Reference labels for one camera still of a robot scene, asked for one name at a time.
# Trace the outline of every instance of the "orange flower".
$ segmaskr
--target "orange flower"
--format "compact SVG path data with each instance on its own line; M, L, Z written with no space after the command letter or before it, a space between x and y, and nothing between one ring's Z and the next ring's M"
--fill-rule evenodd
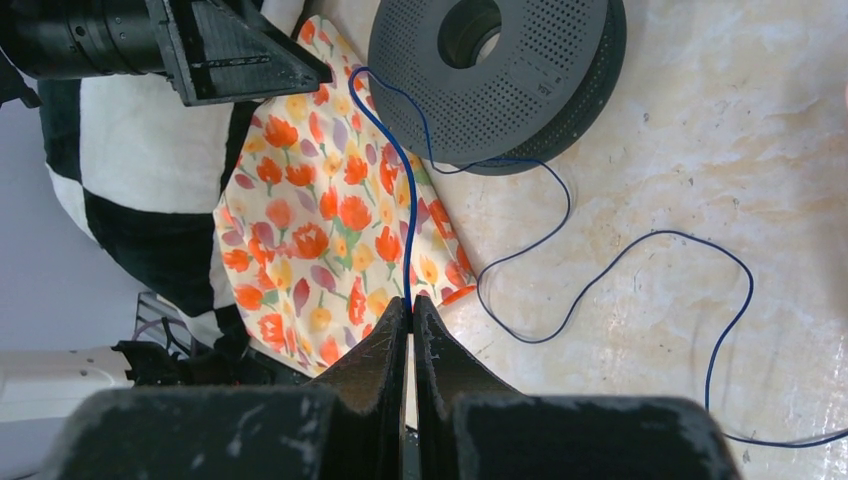
M471 268L471 262L468 261L468 256L465 254L465 249L462 248L462 245L456 247L456 260L466 273L474 274L474 269Z
M295 187L306 187L315 182L315 167L312 165L301 165L297 168L289 165L286 167L286 180Z
M269 115L265 125L265 140L277 148L289 148L297 143L297 129L289 122Z
M224 252L224 265L241 273L250 267L250 256L244 250Z
M362 277L357 277L353 282L347 304L348 319L354 326L362 324L366 302L365 292L362 290Z
M389 263L397 263L400 259L400 240L389 227L383 227L383 233L377 237L375 245L380 258Z
M324 255L330 245L330 238L324 230L321 230L321 227L314 223L307 223L297 229L292 239L297 245L298 256L306 260L313 260Z
M398 169L389 165L386 157L380 161L380 183L389 195L395 194L395 179L397 178Z
M318 121L318 115L315 112L309 114L309 131L312 132L315 143L318 145L324 143L324 131L321 130L321 123Z
M259 284L259 288L266 292L268 290L273 290L277 287L271 280L271 277L268 276L268 272L266 272L264 268L260 268L259 273L256 274L256 282Z
M322 83L318 91L312 94L312 99L316 107L327 103L330 100L330 91L327 89L327 86Z
M271 185L276 185L283 179L283 171L269 157L262 157L262 161L256 167L256 174L259 175L260 180Z
M336 193L336 187L330 187L329 190L321 195L320 207L321 216L324 220L331 220L339 214L339 195Z
M361 232L371 223L371 212L360 197L346 196L339 206L342 224L347 228Z
M359 185L368 176L368 164L359 158L359 155L351 155L347 159L345 169L345 182L348 185Z
M292 210L289 203L282 198L272 200L265 208L265 215L279 229L288 228L291 225Z
M445 276L448 277L448 281L450 281L455 287L462 288L465 286L465 280L462 276L462 271L460 270L460 266L458 263L454 261L448 262L448 266L445 267Z
M256 311L262 307L262 291L252 285L235 287L236 302L245 310Z
M312 40L315 38L315 22L310 20L303 24L303 27L300 29L300 38L312 45Z
M272 313L260 318L259 331L262 334L262 341L277 352L286 346L286 338L283 335L283 317L279 313Z
M358 133L362 133L362 117L358 112L354 112L353 120L350 121L350 124L353 126L353 129Z
M339 346L336 345L336 339L333 337L327 337L327 340L321 345L321 358L324 359L324 363L327 366L333 366L334 363L339 361Z

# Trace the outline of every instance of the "cloth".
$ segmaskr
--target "cloth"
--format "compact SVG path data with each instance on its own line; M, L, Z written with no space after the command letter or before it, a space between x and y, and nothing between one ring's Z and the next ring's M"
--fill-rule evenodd
M317 375L365 338L402 296L406 235L416 235L413 295L438 306L473 290L468 260L418 158L418 224L397 152L355 110L347 79L359 60L326 19L298 42L332 84L257 109L215 211L224 265L248 333ZM355 88L370 103L366 79Z
M255 0L291 33L303 0ZM187 108L161 76L39 83L59 202L124 270L173 303L192 335L230 356L248 337L221 263L212 210L254 102Z

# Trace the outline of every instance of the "white object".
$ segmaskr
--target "white object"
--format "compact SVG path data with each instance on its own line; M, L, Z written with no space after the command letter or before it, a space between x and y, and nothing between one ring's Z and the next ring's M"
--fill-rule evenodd
M83 400L129 388L124 354L109 347L69 352L0 352L0 424L64 418Z

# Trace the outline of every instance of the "gray filament spool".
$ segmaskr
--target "gray filament spool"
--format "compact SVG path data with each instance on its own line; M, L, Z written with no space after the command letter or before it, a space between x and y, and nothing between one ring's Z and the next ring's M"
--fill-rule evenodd
M368 55L423 110L436 162L488 160L469 171L507 175L534 166L507 159L548 161L585 133L618 80L626 36L622 0L382 0ZM371 89L401 145L429 158L415 108Z

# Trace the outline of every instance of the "spool perforated side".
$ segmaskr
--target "spool perforated side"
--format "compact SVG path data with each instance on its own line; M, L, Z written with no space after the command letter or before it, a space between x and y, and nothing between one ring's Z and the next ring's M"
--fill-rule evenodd
M428 15L455 3L383 0L369 56L378 75L421 106L434 160L463 165L515 149L557 116L590 68L607 9L598 1L498 0L504 28L495 51L483 65L456 73L426 54L436 47ZM534 91L555 78L552 94ZM399 95L372 88L378 113L401 144L427 157L417 112Z

